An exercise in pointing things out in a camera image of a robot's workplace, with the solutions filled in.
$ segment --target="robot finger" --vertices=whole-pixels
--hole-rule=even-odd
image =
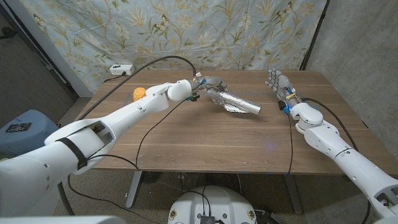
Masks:
[[[274,86],[272,83],[270,83],[269,81],[266,81],[266,85],[269,86],[271,88],[271,90],[274,90],[275,92],[278,91],[278,88],[276,86]]]

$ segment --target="wooden table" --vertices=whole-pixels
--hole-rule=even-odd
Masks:
[[[346,125],[360,153],[388,174],[398,174],[398,162],[386,151],[356,113],[320,72],[284,72],[301,97],[314,98],[327,105]],[[262,105],[259,115],[227,112],[208,96],[186,101],[154,128],[145,138],[138,159],[141,170],[172,172],[286,173],[290,165],[289,120],[279,111],[278,99],[264,81],[265,71],[202,71],[204,76],[221,77],[232,94]],[[165,82],[189,79],[192,71],[143,71],[103,101],[87,118],[102,117],[132,102],[137,87],[149,88]],[[107,82],[87,104],[93,105],[118,82]],[[135,161],[145,133],[160,121],[170,108],[153,114],[127,132],[111,154]],[[349,143],[336,119],[321,108],[327,121],[334,124]],[[292,120],[292,174],[343,174],[327,156],[310,147]],[[97,169],[134,169],[128,163],[105,158]]]

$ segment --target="floral backdrop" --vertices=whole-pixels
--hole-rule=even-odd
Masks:
[[[20,0],[94,93],[115,63],[298,70],[326,0]],[[190,69],[164,60],[148,69]]]

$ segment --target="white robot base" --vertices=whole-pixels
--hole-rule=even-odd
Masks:
[[[167,223],[254,224],[256,222],[253,206],[242,195],[226,187],[215,185],[206,186],[204,193],[203,188],[204,186],[197,187],[177,199],[170,209]]]

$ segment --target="aluminum foil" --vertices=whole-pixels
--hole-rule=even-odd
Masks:
[[[217,92],[217,97],[210,95],[213,101],[217,105],[222,105],[229,112],[234,113],[255,113],[259,114],[261,111],[261,105],[258,103],[245,100],[238,96],[234,96],[230,93],[221,90],[214,90]]]

